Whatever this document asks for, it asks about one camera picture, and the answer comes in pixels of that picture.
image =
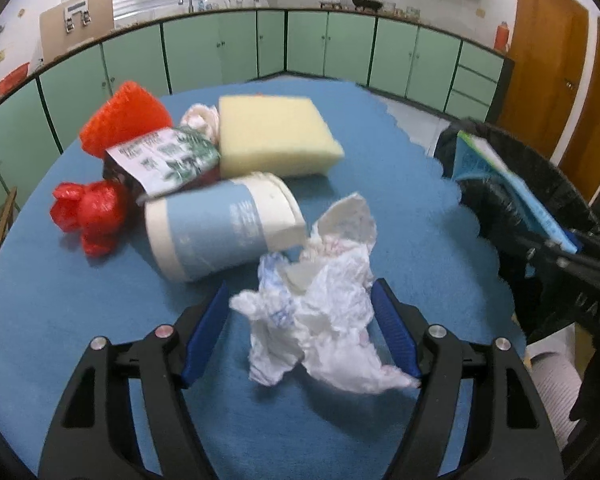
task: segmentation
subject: blue tablecloth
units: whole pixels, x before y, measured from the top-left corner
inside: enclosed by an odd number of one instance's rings
[[[308,224],[335,200],[360,192],[378,222],[372,269],[398,298],[461,338],[487,343],[506,336],[522,351],[496,251],[477,238],[477,220],[458,205],[456,184],[440,178],[440,165],[409,141],[374,96],[351,83],[279,79],[162,101],[178,120],[195,102],[214,105],[223,94],[258,92],[310,97],[346,153],[328,178],[287,181]],[[115,255],[88,260],[77,237],[63,235],[48,212],[59,182],[92,182],[101,166],[74,142],[30,197],[0,251],[0,430],[33,471],[56,403],[91,338],[142,338],[173,322],[219,279],[195,285],[164,280],[142,226]],[[255,265],[222,277],[232,292],[257,285]],[[377,325],[371,333],[386,356]],[[248,323],[231,313],[205,375],[185,392],[221,480],[382,478],[417,393],[344,394],[312,380],[302,367],[265,388],[248,380],[249,344]],[[469,399],[470,384],[464,384],[443,471],[458,463]],[[159,471],[137,381],[132,401],[145,463]]]

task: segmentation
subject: yellow sponge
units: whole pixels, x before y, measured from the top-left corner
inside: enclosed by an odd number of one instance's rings
[[[343,156],[311,99],[279,96],[220,98],[220,174],[326,174]]]

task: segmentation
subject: white paper cup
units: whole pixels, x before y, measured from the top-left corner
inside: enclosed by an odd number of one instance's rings
[[[306,238],[296,199],[269,173],[148,202],[144,217],[158,266],[174,282],[193,282]]]

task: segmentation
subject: crumpled white plastic bag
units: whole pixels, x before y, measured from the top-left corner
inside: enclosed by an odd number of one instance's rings
[[[220,115],[215,106],[211,108],[200,103],[184,112],[180,126],[188,126],[202,133],[213,145],[220,143]]]
[[[260,259],[258,291],[244,290],[229,303],[251,324],[253,381],[273,386],[301,362],[311,377],[353,393],[420,385],[383,365],[369,341],[376,237],[366,201],[354,193],[314,224],[298,263],[279,253]]]

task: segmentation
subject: black pot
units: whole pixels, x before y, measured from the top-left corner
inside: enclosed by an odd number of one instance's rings
[[[382,7],[382,2],[378,0],[351,0],[353,4],[356,6],[356,10],[358,9],[371,9],[373,12],[378,12]]]

